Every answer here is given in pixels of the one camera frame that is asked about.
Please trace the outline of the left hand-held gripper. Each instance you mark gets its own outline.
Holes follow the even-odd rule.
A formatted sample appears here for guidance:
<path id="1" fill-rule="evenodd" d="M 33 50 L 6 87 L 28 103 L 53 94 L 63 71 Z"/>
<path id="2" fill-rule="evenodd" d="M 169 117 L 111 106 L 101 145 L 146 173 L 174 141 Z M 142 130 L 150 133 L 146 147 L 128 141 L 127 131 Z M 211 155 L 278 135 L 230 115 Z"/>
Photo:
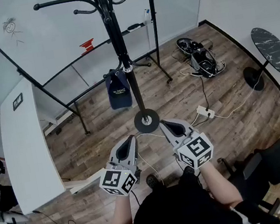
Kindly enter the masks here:
<path id="1" fill-rule="evenodd" d="M 139 183 L 142 171 L 136 166 L 137 144 L 136 136 L 129 135 L 112 148 L 110 162 L 100 177 L 100 188 L 108 194 L 128 196 L 136 183 Z"/>

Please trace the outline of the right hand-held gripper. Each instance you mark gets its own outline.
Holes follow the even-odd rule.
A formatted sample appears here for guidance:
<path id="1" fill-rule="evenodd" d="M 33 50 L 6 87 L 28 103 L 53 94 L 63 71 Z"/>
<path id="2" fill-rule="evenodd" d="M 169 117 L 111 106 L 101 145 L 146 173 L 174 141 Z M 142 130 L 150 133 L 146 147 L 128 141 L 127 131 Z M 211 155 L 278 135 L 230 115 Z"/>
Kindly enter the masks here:
<path id="1" fill-rule="evenodd" d="M 174 147 L 178 159 L 193 169 L 199 169 L 213 158 L 213 145 L 204 134 L 180 119 L 161 120 L 159 127 Z"/>

